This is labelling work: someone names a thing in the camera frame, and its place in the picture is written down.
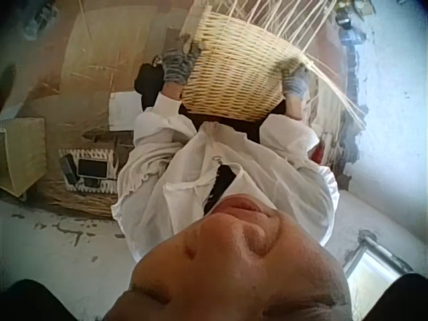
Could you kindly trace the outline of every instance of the glove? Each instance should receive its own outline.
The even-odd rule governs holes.
[[[309,70],[300,64],[297,70],[290,74],[289,70],[282,70],[282,92],[284,96],[298,96],[303,100],[309,90]]]
[[[184,52],[184,46],[190,39],[190,35],[183,35],[177,42],[177,46],[166,51],[162,55],[163,70],[165,72],[164,81],[166,84],[173,83],[180,86],[187,84],[187,80],[195,67],[202,49],[199,43],[194,41],[191,44],[189,53]]]

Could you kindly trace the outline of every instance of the white jacket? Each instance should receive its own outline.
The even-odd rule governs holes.
[[[129,160],[118,176],[113,218],[136,261],[160,242],[203,217],[220,163],[237,175],[223,194],[246,193],[291,215],[325,245],[339,193],[334,175],[308,159],[318,144],[302,122],[270,115],[256,144],[234,129],[206,122],[199,132],[181,102],[159,94],[138,116]]]

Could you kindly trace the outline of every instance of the white wall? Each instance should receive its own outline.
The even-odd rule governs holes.
[[[427,13],[416,0],[373,0],[361,28],[359,103],[368,106],[349,191],[427,239]]]
[[[380,244],[427,275],[427,249],[417,238],[343,192],[326,246],[341,264],[357,248],[360,229],[371,230]],[[0,233],[1,289],[24,278],[36,280],[79,320],[93,321],[128,287],[135,263],[114,222],[61,217],[0,201]]]

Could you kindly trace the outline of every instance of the black phone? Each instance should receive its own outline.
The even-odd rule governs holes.
[[[107,162],[81,158],[78,163],[78,175],[89,179],[107,179]]]

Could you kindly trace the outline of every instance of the wicker basket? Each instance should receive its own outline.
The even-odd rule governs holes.
[[[45,173],[45,120],[0,122],[0,189],[19,197]]]
[[[311,64],[286,40],[242,20],[205,10],[195,39],[205,50],[183,91],[190,113],[254,121],[283,99],[281,67],[296,58]]]

